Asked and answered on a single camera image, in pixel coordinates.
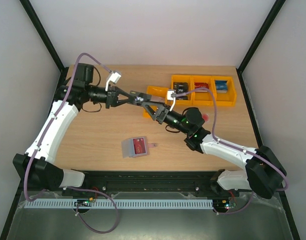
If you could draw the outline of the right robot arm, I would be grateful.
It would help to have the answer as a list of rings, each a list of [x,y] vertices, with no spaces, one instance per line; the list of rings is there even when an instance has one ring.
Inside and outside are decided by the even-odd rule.
[[[142,106],[154,121],[184,133],[190,150],[219,157],[240,168],[221,172],[211,183],[213,194],[221,196],[232,189],[252,190],[262,198],[271,199],[281,190],[287,172],[269,147],[246,147],[215,136],[203,128],[205,121],[197,107],[189,107],[179,114],[160,102],[145,101]]]

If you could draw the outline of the black VIP card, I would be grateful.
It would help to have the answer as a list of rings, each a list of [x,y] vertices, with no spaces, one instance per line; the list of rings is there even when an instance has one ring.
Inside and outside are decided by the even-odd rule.
[[[151,101],[151,98],[152,98],[152,95],[150,94],[138,92],[134,90],[131,90],[129,94],[133,96],[133,100],[131,104],[135,106],[142,106],[143,102],[149,102]]]

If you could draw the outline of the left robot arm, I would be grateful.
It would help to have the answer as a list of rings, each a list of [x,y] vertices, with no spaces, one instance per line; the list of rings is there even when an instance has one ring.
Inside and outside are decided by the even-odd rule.
[[[83,185],[83,172],[55,165],[58,148],[69,125],[87,102],[110,108],[133,100],[130,94],[116,87],[121,78],[116,71],[109,72],[104,87],[92,85],[96,70],[90,64],[77,65],[75,76],[65,80],[56,91],[51,111],[34,142],[24,154],[14,156],[12,162],[25,190],[29,185],[49,191]]]

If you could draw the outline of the white card with red circles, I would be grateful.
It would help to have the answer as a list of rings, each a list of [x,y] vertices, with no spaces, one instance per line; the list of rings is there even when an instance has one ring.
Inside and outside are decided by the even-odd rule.
[[[209,115],[206,113],[202,114],[202,118],[206,123],[209,121]]]

